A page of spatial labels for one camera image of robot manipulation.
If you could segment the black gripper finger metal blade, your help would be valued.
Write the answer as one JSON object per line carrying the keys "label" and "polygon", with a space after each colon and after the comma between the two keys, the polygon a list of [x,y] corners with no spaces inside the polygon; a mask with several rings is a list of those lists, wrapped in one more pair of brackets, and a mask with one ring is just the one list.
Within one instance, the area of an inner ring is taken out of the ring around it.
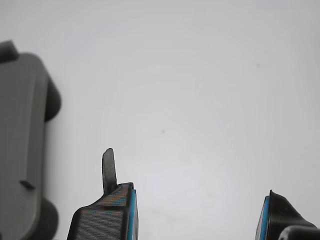
{"label": "black gripper finger metal blade", "polygon": [[72,217],[68,240],[137,240],[137,192],[132,182],[117,183],[114,151],[102,155],[103,195]]}

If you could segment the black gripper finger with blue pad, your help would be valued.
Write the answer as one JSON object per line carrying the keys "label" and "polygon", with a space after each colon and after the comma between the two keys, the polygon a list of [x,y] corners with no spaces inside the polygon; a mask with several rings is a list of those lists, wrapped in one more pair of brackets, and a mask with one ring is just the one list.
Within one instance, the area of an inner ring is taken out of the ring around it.
{"label": "black gripper finger with blue pad", "polygon": [[264,198],[256,240],[316,240],[318,228],[305,220],[282,195],[269,192]]}

